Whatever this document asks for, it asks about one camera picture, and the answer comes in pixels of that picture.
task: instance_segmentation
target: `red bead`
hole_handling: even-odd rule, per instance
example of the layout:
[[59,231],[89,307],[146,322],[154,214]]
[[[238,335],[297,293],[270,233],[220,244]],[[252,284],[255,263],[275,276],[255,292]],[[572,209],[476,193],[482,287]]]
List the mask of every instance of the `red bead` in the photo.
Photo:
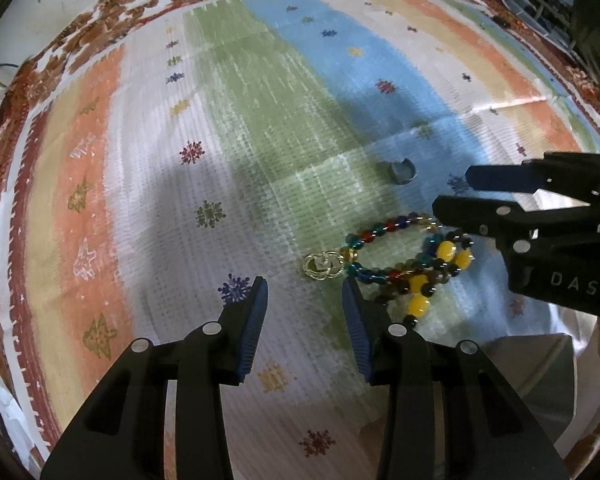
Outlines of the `red bead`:
[[362,238],[365,244],[370,244],[376,239],[376,235],[371,231],[362,231],[358,236]]
[[395,218],[391,218],[390,220],[388,220],[386,222],[384,227],[387,231],[389,231],[391,233],[398,229],[398,222],[395,220]]
[[389,276],[390,282],[395,282],[400,279],[402,273],[400,272],[400,270],[392,269],[387,273],[387,275]]

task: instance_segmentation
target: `gold pendant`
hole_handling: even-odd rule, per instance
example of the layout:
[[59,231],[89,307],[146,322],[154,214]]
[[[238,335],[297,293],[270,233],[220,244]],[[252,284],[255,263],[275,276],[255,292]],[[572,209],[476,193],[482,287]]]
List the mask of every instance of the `gold pendant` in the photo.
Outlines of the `gold pendant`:
[[304,273],[321,282],[335,278],[344,271],[344,257],[337,251],[322,251],[309,254],[302,264]]

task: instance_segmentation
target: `red snowflake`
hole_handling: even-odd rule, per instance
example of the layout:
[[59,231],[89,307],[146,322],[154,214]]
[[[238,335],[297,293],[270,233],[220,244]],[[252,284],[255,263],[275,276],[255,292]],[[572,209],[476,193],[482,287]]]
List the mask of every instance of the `red snowflake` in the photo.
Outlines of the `red snowflake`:
[[202,149],[202,142],[189,141],[180,152],[180,156],[182,157],[181,164],[191,164],[192,162],[195,164],[204,154],[205,150]]
[[509,303],[509,309],[513,317],[520,317],[525,315],[525,298],[524,296],[516,296]]
[[391,81],[386,81],[384,79],[379,80],[376,83],[376,86],[378,87],[378,90],[381,91],[383,94],[392,94],[397,90],[397,88]]
[[304,456],[325,455],[327,450],[336,444],[329,430],[315,432],[307,430],[307,435],[302,442],[298,442],[304,448]]

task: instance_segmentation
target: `beaded necklace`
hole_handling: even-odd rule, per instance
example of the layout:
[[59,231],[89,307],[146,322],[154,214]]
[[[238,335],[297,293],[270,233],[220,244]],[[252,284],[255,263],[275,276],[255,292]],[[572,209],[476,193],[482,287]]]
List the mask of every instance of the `beaded necklace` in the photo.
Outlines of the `beaded necklace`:
[[[426,229],[422,252],[403,264],[387,269],[367,269],[358,261],[358,251],[376,238],[406,229],[409,226],[421,226]],[[443,285],[465,270],[474,259],[471,246],[474,242],[462,230],[443,234],[435,220],[427,214],[412,212],[398,216],[387,222],[379,222],[371,229],[358,234],[348,234],[346,246],[340,251],[311,253],[304,259],[302,268],[314,280],[335,278],[346,272],[361,283],[381,285],[375,302],[388,304],[398,296],[411,294],[404,322],[414,326],[417,320],[429,308],[429,298],[436,285]]]

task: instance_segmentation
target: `maroon stripe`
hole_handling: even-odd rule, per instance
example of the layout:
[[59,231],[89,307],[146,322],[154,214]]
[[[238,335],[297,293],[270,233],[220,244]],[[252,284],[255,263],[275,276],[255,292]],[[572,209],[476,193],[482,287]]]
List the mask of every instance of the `maroon stripe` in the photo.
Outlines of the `maroon stripe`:
[[11,211],[11,229],[9,239],[9,289],[11,293],[10,317],[13,325],[14,346],[18,353],[18,364],[22,371],[27,394],[32,399],[31,406],[37,413],[36,423],[41,428],[42,438],[55,446],[61,431],[56,414],[53,412],[45,388],[44,375],[36,352],[32,315],[27,303],[25,284],[25,250],[27,203],[34,179],[34,166],[38,160],[40,146],[46,133],[46,122],[51,104],[34,119],[27,135],[22,155],[20,171],[16,179]]

